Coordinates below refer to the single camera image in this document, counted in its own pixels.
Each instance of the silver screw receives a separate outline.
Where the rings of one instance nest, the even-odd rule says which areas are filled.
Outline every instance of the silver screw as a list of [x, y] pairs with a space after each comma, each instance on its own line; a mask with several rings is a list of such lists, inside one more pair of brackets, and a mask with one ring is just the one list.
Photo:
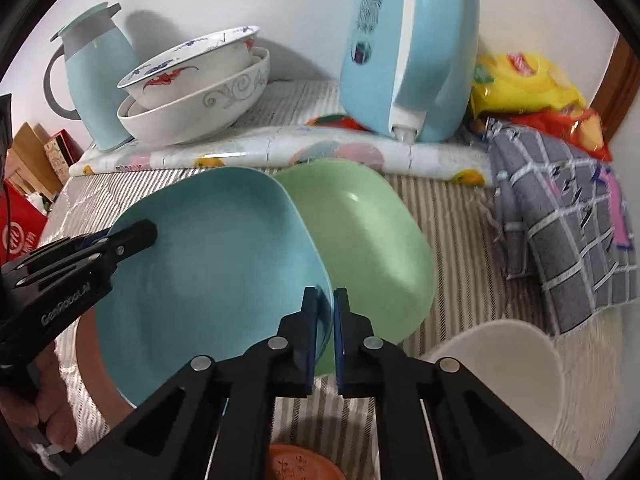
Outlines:
[[193, 368], [197, 372], [206, 370], [210, 366], [211, 366], [211, 359], [209, 359], [206, 355], [199, 355], [198, 357], [194, 357], [191, 360], [191, 368]]
[[368, 348], [369, 350], [380, 350], [384, 343], [385, 342], [382, 341], [382, 339], [374, 335], [366, 337], [362, 342], [362, 344], [364, 345], [364, 348]]
[[448, 374], [454, 374], [460, 370], [460, 362], [453, 357], [445, 357], [440, 360], [440, 369]]
[[289, 341], [287, 341], [283, 337], [280, 337], [279, 335], [269, 339], [269, 343], [268, 343], [269, 348], [271, 348], [271, 350], [282, 350], [283, 348], [286, 348], [288, 344], [289, 344]]

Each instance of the checkered towel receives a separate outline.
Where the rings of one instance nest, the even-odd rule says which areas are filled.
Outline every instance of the checkered towel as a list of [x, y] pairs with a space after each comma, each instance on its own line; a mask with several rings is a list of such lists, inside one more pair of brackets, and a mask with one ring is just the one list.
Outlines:
[[557, 334], [637, 297], [626, 202], [611, 168], [537, 130], [488, 123], [497, 253], [509, 278], [535, 273]]

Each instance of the yellow fruit print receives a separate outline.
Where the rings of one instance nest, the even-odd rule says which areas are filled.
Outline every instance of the yellow fruit print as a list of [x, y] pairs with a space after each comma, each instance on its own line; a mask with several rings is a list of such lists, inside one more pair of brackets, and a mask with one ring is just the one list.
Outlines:
[[194, 168], [222, 168], [224, 165], [216, 156], [201, 156], [193, 163]]
[[484, 176], [478, 170], [462, 170], [453, 176], [451, 182], [468, 186], [484, 186]]

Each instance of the white bowl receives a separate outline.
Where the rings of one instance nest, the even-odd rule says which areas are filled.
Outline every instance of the white bowl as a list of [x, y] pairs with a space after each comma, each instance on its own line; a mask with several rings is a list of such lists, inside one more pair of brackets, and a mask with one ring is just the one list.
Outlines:
[[562, 361], [551, 339], [513, 319], [473, 327], [421, 357], [460, 361], [502, 402], [551, 443], [564, 404]]
[[230, 78], [153, 110], [129, 96], [118, 108], [122, 126], [147, 144], [169, 146], [211, 136], [235, 123], [260, 98], [270, 70], [269, 51], [254, 48], [252, 65]]
[[118, 88], [147, 110], [169, 104], [247, 68], [258, 30], [230, 28], [174, 46], [129, 72]]

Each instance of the floral patterned bowl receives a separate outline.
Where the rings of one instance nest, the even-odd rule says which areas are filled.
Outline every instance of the floral patterned bowl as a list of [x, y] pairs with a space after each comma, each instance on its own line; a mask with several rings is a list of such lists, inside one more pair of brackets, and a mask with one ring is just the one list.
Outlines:
[[144, 111], [129, 96], [118, 108], [118, 118], [136, 139], [154, 146], [192, 142], [225, 130], [264, 92], [270, 58], [265, 48], [254, 48], [251, 66], [177, 101]]
[[158, 54], [118, 83], [147, 110], [209, 87], [251, 64], [258, 27], [207, 34]]

